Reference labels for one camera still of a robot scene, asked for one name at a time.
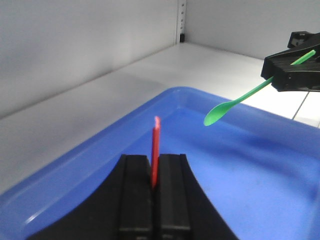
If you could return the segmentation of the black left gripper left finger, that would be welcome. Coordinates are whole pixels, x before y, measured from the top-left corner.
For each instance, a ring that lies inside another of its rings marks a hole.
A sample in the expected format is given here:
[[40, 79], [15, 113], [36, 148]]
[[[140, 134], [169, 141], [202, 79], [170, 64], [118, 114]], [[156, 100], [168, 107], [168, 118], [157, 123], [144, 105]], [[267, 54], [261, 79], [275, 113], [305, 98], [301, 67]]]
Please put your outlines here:
[[121, 155], [98, 188], [30, 240], [150, 240], [153, 234], [150, 164]]

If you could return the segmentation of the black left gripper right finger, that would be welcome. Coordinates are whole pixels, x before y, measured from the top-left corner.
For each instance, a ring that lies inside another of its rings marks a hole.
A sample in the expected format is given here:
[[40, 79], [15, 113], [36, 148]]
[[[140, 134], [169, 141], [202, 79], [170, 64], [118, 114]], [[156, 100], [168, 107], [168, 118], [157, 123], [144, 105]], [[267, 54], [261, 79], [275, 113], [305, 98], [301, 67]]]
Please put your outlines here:
[[185, 154], [159, 157], [156, 190], [158, 240], [236, 240], [211, 203]]

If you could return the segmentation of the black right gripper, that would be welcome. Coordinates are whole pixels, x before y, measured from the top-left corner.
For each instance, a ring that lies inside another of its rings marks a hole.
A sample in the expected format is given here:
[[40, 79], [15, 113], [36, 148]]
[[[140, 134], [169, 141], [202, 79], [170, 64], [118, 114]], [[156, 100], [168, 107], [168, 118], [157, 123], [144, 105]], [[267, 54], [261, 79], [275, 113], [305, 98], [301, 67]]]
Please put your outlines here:
[[[273, 76], [271, 85], [278, 92], [320, 91], [320, 33], [294, 31], [291, 33], [286, 51], [264, 59], [261, 77]], [[315, 54], [300, 64], [292, 63], [307, 53]]]

